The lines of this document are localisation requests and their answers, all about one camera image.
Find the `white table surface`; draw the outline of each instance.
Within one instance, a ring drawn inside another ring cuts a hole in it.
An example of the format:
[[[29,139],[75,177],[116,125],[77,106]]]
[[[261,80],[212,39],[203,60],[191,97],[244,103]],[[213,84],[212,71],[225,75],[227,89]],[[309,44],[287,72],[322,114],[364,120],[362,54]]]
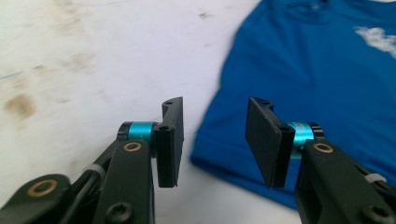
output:
[[[161,121],[161,103],[183,96],[178,188],[155,189],[157,223],[301,223],[188,160],[233,35],[257,3],[0,1],[0,205],[41,175],[75,181],[124,121]]]

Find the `white print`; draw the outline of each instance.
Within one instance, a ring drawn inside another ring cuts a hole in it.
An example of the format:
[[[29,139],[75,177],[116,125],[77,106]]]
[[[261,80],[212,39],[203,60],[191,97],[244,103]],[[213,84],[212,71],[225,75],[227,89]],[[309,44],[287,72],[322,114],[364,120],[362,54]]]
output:
[[[356,27],[355,32],[364,38],[368,46],[388,52],[396,59],[396,35],[385,35],[384,29],[379,27]]]

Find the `brown stain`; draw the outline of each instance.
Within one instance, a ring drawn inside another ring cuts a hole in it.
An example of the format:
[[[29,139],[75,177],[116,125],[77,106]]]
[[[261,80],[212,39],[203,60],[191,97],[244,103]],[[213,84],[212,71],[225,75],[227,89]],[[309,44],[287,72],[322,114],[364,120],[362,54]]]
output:
[[[73,55],[70,60],[62,61],[61,66],[71,72],[91,72],[91,58],[93,58],[93,54],[89,53],[77,53]]]
[[[15,89],[26,89],[29,87],[29,79],[27,77],[15,77],[12,80],[12,85]]]
[[[32,97],[26,94],[19,94],[8,100],[4,109],[20,119],[28,119],[35,113],[35,104]]]
[[[54,8],[51,11],[56,20],[55,29],[63,35],[72,35],[81,32],[81,18],[78,8],[68,0],[53,0]]]
[[[45,69],[46,69],[46,66],[40,64],[40,65],[34,67],[33,69],[38,70],[38,71],[42,71],[42,70],[45,70]]]

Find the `blue t-shirt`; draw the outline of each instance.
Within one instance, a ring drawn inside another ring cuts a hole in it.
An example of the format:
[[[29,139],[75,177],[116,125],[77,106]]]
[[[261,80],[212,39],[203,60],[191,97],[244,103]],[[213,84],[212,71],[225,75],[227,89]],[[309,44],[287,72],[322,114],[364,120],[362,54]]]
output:
[[[396,2],[268,0],[236,34],[193,164],[290,207],[300,167],[267,189],[245,139],[248,97],[285,122],[314,121],[326,138],[396,186]]]

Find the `stain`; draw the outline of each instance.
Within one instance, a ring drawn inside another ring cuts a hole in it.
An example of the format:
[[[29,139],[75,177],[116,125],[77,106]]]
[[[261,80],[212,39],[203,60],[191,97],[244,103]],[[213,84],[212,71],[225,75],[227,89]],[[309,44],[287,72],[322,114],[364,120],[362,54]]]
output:
[[[73,55],[70,60],[62,61],[61,66],[72,72],[90,72],[93,56],[93,54],[78,53]]]
[[[35,104],[32,97],[26,94],[20,94],[8,100],[4,109],[20,119],[28,119],[35,113]]]
[[[108,95],[106,94],[106,92],[104,90],[99,90],[99,92],[97,93],[99,95],[99,97],[105,101],[106,103],[108,103],[109,105],[112,103],[112,100],[110,99],[110,97],[108,97]]]
[[[26,29],[29,29],[29,28],[32,28],[33,26],[34,26],[33,23],[27,22],[27,23],[25,23],[22,27],[23,27],[23,28],[26,28]]]
[[[12,85],[14,89],[26,89],[29,87],[29,79],[27,77],[15,77]]]
[[[66,104],[67,102],[70,102],[69,99],[64,99],[64,98],[59,98],[59,99],[56,99],[55,101],[58,104]]]
[[[204,12],[199,14],[199,17],[204,20],[213,17],[213,15]]]
[[[51,12],[55,19],[55,29],[63,34],[79,33],[82,29],[78,8],[71,1],[53,0],[54,10]]]
[[[71,161],[69,164],[70,170],[75,170],[78,167],[78,161]]]
[[[40,65],[34,67],[33,69],[38,70],[38,71],[42,71],[42,70],[45,70],[46,67],[44,65],[40,64]]]

